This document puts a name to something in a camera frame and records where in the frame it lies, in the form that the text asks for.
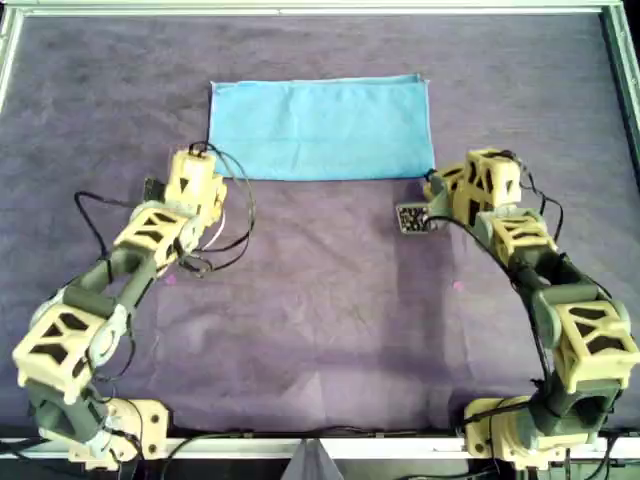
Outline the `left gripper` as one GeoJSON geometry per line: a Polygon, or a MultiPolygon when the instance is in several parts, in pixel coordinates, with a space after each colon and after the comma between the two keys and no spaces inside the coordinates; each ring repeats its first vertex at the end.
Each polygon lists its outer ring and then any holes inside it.
{"type": "Polygon", "coordinates": [[[223,177],[210,153],[178,150],[171,159],[166,204],[200,220],[218,220],[227,195],[223,177]]]}

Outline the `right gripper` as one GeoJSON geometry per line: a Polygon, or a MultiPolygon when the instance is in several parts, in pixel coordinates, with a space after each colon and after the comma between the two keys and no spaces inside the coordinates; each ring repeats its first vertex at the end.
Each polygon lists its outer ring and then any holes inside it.
{"type": "Polygon", "coordinates": [[[446,203],[446,216],[473,227],[478,213],[521,201],[521,163],[510,150],[481,149],[444,170],[430,169],[423,184],[428,202],[446,203]]]}

